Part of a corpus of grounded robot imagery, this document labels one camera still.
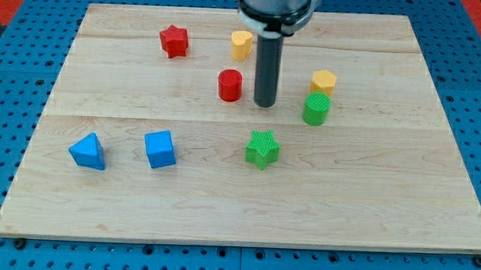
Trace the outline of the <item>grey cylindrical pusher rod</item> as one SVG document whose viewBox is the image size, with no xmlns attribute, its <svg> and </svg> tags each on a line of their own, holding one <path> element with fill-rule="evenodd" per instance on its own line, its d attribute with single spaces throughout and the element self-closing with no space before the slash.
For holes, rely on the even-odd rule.
<svg viewBox="0 0 481 270">
<path fill-rule="evenodd" d="M 278 33 L 258 35 L 253 99 L 260 107 L 275 105 L 282 52 L 281 35 Z"/>
</svg>

